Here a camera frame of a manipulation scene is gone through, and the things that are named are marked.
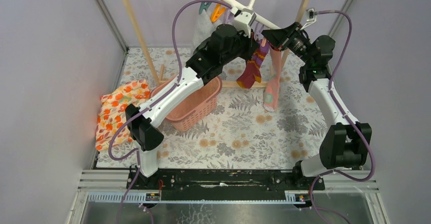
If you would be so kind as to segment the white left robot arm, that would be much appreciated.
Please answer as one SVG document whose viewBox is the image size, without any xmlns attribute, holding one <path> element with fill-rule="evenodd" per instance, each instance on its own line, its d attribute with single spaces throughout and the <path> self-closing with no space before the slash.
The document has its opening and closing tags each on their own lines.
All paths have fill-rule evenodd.
<svg viewBox="0 0 431 224">
<path fill-rule="evenodd" d="M 159 169 L 156 148 L 164 140 L 158 127 L 183 100 L 216 78 L 223 67 L 240 57 L 249 59 L 259 47 L 252 28 L 220 24 L 194 51 L 181 72 L 153 98 L 126 107 L 131 137 L 138 147 L 138 182 L 146 189 L 156 186 Z"/>
</svg>

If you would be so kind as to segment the purple striped sock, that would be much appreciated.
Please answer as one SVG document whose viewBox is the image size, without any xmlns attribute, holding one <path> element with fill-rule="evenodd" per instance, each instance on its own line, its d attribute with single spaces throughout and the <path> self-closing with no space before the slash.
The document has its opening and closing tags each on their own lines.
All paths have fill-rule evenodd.
<svg viewBox="0 0 431 224">
<path fill-rule="evenodd" d="M 267 56 L 270 43 L 266 38 L 259 40 L 259 48 L 253 53 L 251 59 L 247 60 L 244 72 L 237 78 L 236 83 L 241 88 L 249 89 L 255 82 L 261 83 L 262 75 L 260 68 Z"/>
</svg>

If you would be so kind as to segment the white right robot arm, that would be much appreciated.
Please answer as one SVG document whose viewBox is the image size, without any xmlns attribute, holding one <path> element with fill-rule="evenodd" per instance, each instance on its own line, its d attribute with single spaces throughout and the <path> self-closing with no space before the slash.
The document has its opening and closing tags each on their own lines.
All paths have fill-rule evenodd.
<svg viewBox="0 0 431 224">
<path fill-rule="evenodd" d="M 291 176 L 293 186 L 305 189 L 314 176 L 363 166 L 367 160 L 371 161 L 371 170 L 364 180 L 369 180 L 376 166 L 370 148 L 372 128 L 353 116 L 333 84 L 327 64 L 333 57 L 335 40 L 322 35 L 311 42 L 298 22 L 286 28 L 264 30 L 262 35 L 275 49 L 288 49 L 304 62 L 299 70 L 299 82 L 317 103 L 328 126 L 319 153 L 295 165 L 296 172 Z"/>
</svg>

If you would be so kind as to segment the pink plastic laundry basket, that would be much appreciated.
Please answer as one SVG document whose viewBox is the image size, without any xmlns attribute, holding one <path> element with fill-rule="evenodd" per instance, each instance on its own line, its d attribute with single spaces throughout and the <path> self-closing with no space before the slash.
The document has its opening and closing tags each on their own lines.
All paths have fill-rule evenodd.
<svg viewBox="0 0 431 224">
<path fill-rule="evenodd" d="M 212 79 L 201 89 L 193 92 L 165 118 L 179 132 L 185 132 L 212 112 L 218 103 L 222 89 L 220 77 Z"/>
</svg>

